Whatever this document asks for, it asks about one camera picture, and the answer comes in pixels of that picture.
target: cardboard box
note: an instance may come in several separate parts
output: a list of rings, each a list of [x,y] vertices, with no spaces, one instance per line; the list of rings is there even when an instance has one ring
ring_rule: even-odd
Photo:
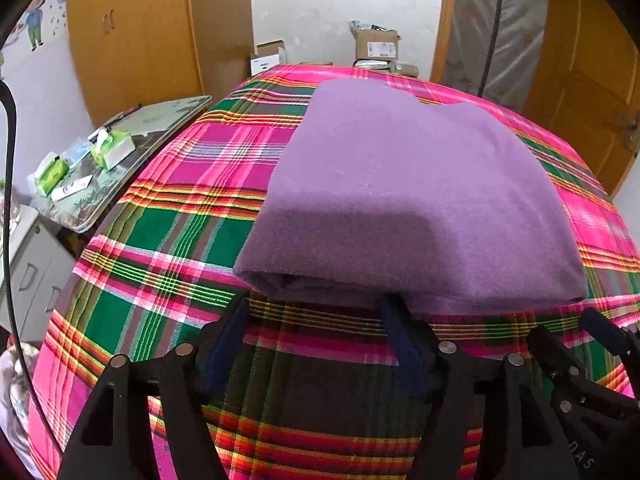
[[[255,54],[251,59],[251,75],[258,75],[273,66],[287,63],[287,51],[284,41],[271,41],[263,43],[255,48]]]
[[[413,78],[417,78],[420,75],[417,66],[408,63],[398,63],[397,61],[391,64],[391,73]]]
[[[356,59],[398,59],[398,32],[395,30],[356,31]]]

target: toothpaste tube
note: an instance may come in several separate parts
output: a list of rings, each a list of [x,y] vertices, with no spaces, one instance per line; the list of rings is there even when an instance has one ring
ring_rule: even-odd
[[[78,191],[82,191],[89,186],[93,175],[84,176],[79,178],[78,180],[74,180],[70,184],[66,184],[61,187],[57,187],[51,192],[51,199],[55,202],[57,200],[62,200],[63,198],[73,195],[73,193],[77,193]]]

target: cartoon boy sticker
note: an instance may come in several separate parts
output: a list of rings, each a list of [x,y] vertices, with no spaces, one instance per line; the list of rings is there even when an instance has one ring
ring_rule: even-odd
[[[27,7],[27,32],[29,33],[29,41],[31,41],[31,51],[36,50],[37,46],[42,46],[42,38],[40,36],[40,24],[42,23],[42,10],[40,7],[44,4],[44,0],[31,0]]]

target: drawer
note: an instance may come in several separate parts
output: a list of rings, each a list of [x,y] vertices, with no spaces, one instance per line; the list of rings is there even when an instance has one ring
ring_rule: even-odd
[[[31,302],[57,248],[56,239],[39,222],[36,222],[14,256],[11,263],[11,292],[19,332],[24,326]],[[4,286],[1,293],[0,324],[9,329]]]
[[[23,341],[42,341],[58,296],[68,282],[76,261],[62,246],[58,249],[38,285],[24,320],[20,337]]]

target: table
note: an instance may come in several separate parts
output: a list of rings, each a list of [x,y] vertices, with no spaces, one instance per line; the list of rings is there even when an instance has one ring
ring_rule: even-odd
[[[131,133],[136,145],[132,153],[110,171],[100,168],[93,157],[87,155],[59,184],[64,186],[78,178],[93,175],[86,189],[56,202],[49,197],[35,196],[31,207],[76,233],[87,232],[118,199],[120,191],[144,163],[211,102],[211,96],[198,96],[140,108],[113,126],[115,130]]]

